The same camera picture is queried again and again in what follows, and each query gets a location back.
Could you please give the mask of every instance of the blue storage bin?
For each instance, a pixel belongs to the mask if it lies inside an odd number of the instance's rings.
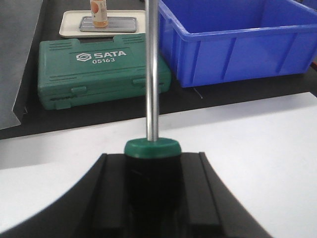
[[[303,0],[302,4],[317,9],[317,0]]]
[[[182,87],[304,73],[317,12],[293,0],[161,0],[159,48]]]

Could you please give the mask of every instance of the black plastic mount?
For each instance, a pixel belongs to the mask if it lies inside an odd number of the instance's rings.
[[[103,154],[54,204],[1,238],[271,238],[204,153]]]

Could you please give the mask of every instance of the metal rod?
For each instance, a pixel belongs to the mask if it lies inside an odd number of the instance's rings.
[[[159,1],[146,0],[146,103],[147,140],[159,138],[159,80],[158,80],[158,41],[159,41]]]

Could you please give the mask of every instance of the orange bottle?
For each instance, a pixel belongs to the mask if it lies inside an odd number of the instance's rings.
[[[91,15],[95,27],[108,25],[106,0],[90,0]]]

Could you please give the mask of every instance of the black workbench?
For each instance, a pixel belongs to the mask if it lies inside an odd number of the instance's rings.
[[[108,9],[144,9],[144,3],[139,0],[107,0],[107,7]],[[63,39],[58,32],[65,11],[88,9],[88,0],[49,0],[42,41]],[[196,88],[181,88],[173,78],[170,90],[160,95],[160,113],[167,114],[303,92],[317,95],[317,71],[312,67],[305,74],[243,80]],[[0,139],[144,117],[145,97],[90,104],[60,111],[46,111],[39,102],[37,79],[34,77],[29,88],[26,111],[22,125],[0,130]]]

